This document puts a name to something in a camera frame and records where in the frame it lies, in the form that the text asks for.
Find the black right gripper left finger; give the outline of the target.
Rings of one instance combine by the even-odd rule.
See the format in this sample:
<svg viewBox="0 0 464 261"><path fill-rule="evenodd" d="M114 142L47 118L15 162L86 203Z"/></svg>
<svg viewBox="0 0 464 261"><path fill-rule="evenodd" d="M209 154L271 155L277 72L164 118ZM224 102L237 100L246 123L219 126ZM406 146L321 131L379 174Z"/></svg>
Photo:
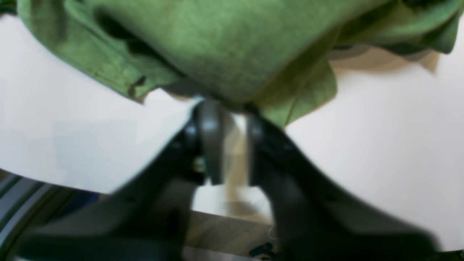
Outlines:
<svg viewBox="0 0 464 261"><path fill-rule="evenodd" d="M181 261L197 188L223 183L224 140L224 107L199 102L140 173L108 198L27 233L17 260Z"/></svg>

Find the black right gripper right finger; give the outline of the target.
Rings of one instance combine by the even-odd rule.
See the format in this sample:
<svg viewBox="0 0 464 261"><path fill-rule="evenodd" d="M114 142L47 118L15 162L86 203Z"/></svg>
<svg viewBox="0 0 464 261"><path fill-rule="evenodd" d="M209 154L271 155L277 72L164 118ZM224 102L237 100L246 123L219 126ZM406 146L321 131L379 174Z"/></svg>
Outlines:
<svg viewBox="0 0 464 261"><path fill-rule="evenodd" d="M272 207L277 261L429 261L426 230L372 207L337 185L257 111L248 115L250 184Z"/></svg>

